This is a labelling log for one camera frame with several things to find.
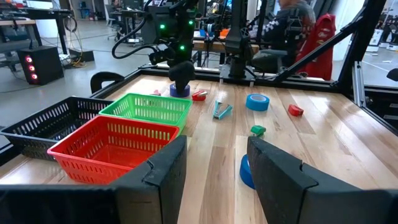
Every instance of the green block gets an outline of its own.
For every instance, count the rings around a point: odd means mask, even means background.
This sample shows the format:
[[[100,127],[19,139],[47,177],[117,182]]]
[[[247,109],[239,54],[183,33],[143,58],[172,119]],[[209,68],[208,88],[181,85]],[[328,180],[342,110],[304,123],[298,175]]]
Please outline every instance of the green block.
[[[255,136],[259,137],[262,136],[267,129],[260,125],[254,125],[250,131],[253,132]]]

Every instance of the plastic basket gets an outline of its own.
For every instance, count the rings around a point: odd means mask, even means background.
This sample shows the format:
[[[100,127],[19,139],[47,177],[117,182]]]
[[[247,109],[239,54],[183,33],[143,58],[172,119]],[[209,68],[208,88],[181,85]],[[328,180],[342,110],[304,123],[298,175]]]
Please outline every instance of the plastic basket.
[[[112,101],[69,97],[0,131],[24,156],[54,161],[47,149]]]
[[[108,184],[177,137],[178,127],[97,116],[48,150],[68,176]]]
[[[180,134],[191,105],[191,100],[128,93],[99,114],[178,126]]]

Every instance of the tape roll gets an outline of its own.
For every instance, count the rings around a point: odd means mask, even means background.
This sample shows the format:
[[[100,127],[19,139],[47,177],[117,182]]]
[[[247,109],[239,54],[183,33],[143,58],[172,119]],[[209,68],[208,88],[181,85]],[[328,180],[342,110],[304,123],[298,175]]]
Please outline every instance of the tape roll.
[[[240,174],[241,179],[244,182],[244,184],[251,187],[252,189],[255,189],[254,183],[253,183],[253,178],[251,177],[248,155],[244,155],[242,157],[241,169],[239,170],[239,174]]]
[[[269,98],[260,94],[251,94],[246,98],[246,107],[254,111],[266,111]]]
[[[191,91],[191,87],[189,85],[186,85],[182,94],[178,94],[177,89],[175,88],[175,84],[170,85],[170,96],[173,96],[173,97],[187,97],[187,96],[189,96],[190,91]]]

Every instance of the computer tower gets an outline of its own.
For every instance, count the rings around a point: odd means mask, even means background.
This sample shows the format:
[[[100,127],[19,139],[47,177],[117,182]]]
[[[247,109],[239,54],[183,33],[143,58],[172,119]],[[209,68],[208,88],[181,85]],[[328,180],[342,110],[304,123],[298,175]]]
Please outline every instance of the computer tower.
[[[17,51],[26,80],[31,85],[45,85],[63,77],[56,47],[40,46]]]

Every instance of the red light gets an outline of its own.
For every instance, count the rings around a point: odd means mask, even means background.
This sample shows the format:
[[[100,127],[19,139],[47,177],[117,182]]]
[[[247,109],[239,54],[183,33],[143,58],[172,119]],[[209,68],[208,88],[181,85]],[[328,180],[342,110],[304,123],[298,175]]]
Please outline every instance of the red light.
[[[32,58],[30,56],[26,56],[25,58],[26,62],[31,63],[32,62]]]

